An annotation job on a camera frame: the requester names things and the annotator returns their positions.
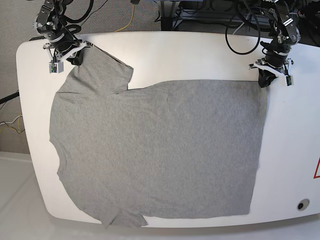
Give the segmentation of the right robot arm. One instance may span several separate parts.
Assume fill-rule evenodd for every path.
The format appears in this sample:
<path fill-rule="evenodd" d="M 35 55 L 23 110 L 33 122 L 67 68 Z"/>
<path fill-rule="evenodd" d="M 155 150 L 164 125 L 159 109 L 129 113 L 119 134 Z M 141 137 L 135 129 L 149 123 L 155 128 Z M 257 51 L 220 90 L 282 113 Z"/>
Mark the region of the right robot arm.
<path fill-rule="evenodd" d="M 65 61 L 80 66 L 83 63 L 84 48 L 91 46 L 76 34 L 82 30 L 80 23 L 90 15 L 94 1 L 89 1 L 86 12 L 78 19 L 65 15 L 67 6 L 71 3 L 71 0 L 46 0 L 32 24 L 36 32 L 48 40 L 43 48 L 50 57 L 50 73 L 62 72 Z"/>

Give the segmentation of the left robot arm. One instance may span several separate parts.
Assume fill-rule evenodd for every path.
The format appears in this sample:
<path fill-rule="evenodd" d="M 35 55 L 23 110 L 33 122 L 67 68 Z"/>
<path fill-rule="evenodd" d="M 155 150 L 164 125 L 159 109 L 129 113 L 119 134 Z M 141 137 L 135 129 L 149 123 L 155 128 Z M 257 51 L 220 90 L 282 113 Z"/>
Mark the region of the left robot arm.
<path fill-rule="evenodd" d="M 288 57 L 292 46 L 296 45 L 300 39 L 300 32 L 294 19 L 290 16 L 289 6 L 284 0 L 262 0 L 257 7 L 262 15 L 268 19 L 270 28 L 262 28 L 258 17 L 254 13 L 254 6 L 244 0 L 243 4 L 253 17 L 255 23 L 246 19 L 239 10 L 239 1 L 234 2 L 234 15 L 230 18 L 225 29 L 225 41 L 228 48 L 237 55 L 249 55 L 258 46 L 262 46 L 264 57 L 249 65 L 250 69 L 258 69 L 258 84 L 261 88 L 268 87 L 276 78 L 284 77 L 286 85 L 293 84 L 293 77 L 290 73 L 294 61 Z M 228 29 L 235 17 L 239 17 L 242 23 L 257 30 L 258 38 L 255 46 L 247 52 L 234 50 L 228 41 Z"/>

